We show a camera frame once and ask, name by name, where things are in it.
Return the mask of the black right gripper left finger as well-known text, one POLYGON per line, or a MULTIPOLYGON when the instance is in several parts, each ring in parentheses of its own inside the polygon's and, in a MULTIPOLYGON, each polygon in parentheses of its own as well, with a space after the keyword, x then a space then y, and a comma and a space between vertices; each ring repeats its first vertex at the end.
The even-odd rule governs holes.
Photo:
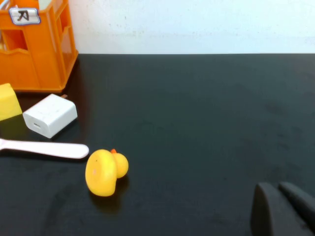
POLYGON ((313 235, 278 187, 266 182, 255 187, 250 226, 254 236, 313 235))

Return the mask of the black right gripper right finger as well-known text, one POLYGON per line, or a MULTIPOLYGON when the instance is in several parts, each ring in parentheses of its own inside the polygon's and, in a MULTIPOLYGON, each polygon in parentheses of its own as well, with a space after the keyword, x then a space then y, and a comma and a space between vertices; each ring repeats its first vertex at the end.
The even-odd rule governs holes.
POLYGON ((308 227, 315 232, 315 198, 290 182, 280 182, 278 189, 288 199, 308 227))

